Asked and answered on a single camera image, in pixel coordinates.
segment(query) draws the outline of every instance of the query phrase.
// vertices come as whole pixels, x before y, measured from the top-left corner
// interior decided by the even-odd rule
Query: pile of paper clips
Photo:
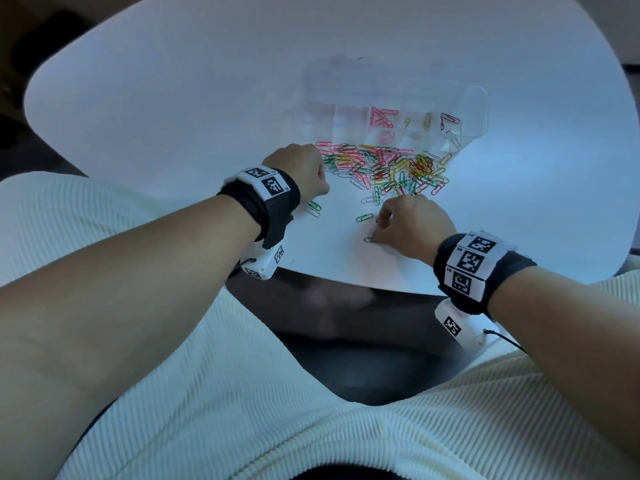
[[[400,195],[418,195],[431,188],[431,195],[440,192],[449,179],[443,174],[446,163],[453,154],[444,157],[413,150],[402,150],[389,146],[371,146],[366,144],[332,144],[330,141],[318,141],[316,147],[324,157],[327,171],[371,195],[361,199],[362,203],[380,205],[389,197]],[[309,203],[307,211],[314,217],[320,217],[322,208],[314,201]],[[373,214],[356,218],[362,222]]]

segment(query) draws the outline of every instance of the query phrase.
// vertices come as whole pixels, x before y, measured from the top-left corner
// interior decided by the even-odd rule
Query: person's left hand
[[[300,189],[300,204],[306,205],[318,195],[329,193],[329,184],[324,177],[324,160],[312,144],[300,146],[290,144],[279,148],[262,162],[276,170],[283,170]]]

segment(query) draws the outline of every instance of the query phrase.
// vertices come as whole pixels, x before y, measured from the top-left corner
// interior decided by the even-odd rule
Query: white corduroy pants
[[[0,183],[0,285],[170,210],[88,178],[12,177]],[[594,286],[640,303],[640,271]],[[365,406],[327,390],[223,289],[188,339],[91,428],[58,479],[288,480],[328,463],[411,480],[640,476],[506,342],[449,382]]]

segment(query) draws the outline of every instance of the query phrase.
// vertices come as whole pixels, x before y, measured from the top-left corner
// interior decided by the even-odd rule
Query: white table
[[[640,209],[640,131],[610,47],[572,0],[145,0],[46,62],[26,114],[91,177],[199,200],[289,143],[288,91],[305,63],[336,54],[482,85],[490,129],[437,201],[460,230],[581,282],[617,270]],[[362,242],[353,189],[330,183],[323,217],[290,226],[280,265],[439,294],[427,266]]]

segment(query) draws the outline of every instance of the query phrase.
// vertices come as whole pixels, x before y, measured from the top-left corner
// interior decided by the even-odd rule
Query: wristband
[[[495,290],[521,269],[537,266],[515,247],[484,232],[456,234],[438,247],[433,272],[438,288],[453,305],[469,315],[489,316],[487,306]]]
[[[293,209],[300,204],[300,190],[286,172],[265,166],[243,170],[225,179],[218,193],[233,197],[260,225],[262,247],[270,249],[284,237],[284,231],[293,220]]]

